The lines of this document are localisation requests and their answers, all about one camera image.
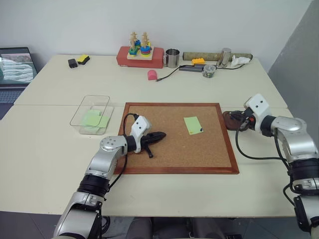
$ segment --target red box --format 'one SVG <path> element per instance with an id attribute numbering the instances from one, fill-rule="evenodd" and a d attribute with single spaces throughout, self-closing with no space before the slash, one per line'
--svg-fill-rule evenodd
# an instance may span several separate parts
<path id="1" fill-rule="evenodd" d="M 153 58 L 149 60 L 128 60 L 129 46 L 122 46 L 119 50 L 116 60 L 120 66 L 143 67 L 143 68 L 163 68 L 164 49 L 154 47 Z"/>

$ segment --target laptop screen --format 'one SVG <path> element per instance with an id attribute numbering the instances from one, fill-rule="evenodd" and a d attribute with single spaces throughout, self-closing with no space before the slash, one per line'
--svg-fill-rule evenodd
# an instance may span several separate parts
<path id="1" fill-rule="evenodd" d="M 0 87 L 27 86 L 36 74 L 27 47 L 0 48 Z"/>

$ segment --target wooden frame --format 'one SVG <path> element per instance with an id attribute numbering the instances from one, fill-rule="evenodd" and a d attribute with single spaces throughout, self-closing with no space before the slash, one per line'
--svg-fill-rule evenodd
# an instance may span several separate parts
<path id="1" fill-rule="evenodd" d="M 125 174 L 238 174 L 238 165 L 233 152 L 231 142 L 222 116 L 219 103 L 126 103 L 119 135 L 123 134 L 123 121 L 125 115 L 129 112 L 131 106 L 211 106 L 216 107 L 219 123 L 221 126 L 224 143 L 227 148 L 231 167 L 127 167 Z M 117 167 L 115 174 L 119 174 L 122 168 Z"/>

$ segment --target pink eraser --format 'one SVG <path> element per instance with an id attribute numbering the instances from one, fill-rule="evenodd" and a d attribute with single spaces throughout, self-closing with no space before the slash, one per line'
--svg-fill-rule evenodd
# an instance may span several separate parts
<path id="1" fill-rule="evenodd" d="M 156 73 L 155 70 L 148 71 L 148 79 L 149 79 L 149 81 L 158 79 L 158 74 Z"/>

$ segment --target floor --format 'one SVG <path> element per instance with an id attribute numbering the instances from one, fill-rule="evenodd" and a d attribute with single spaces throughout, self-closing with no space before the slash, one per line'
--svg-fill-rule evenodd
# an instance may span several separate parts
<path id="1" fill-rule="evenodd" d="M 50 239 L 59 215 L 0 212 L 1 239 Z M 105 237 L 124 239 L 133 218 L 111 217 Z M 227 234 L 241 234 L 243 239 L 310 239 L 302 232 L 296 218 L 218 218 Z"/>

